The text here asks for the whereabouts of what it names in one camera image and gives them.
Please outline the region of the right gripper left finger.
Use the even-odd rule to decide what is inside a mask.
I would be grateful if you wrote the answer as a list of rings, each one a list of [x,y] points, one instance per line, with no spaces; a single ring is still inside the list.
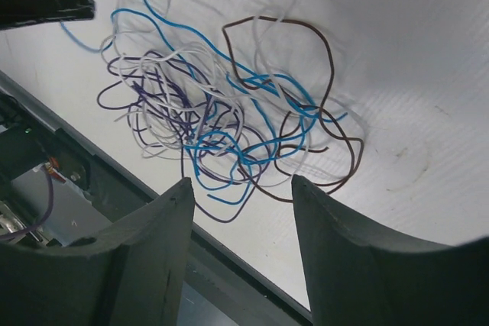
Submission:
[[[174,325],[195,199],[190,179],[68,247],[1,246],[3,325]]]

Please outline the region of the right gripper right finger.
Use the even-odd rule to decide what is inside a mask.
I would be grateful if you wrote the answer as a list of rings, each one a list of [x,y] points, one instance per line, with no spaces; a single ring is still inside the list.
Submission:
[[[447,246],[395,231],[302,176],[293,211],[315,325],[486,325],[488,240]]]

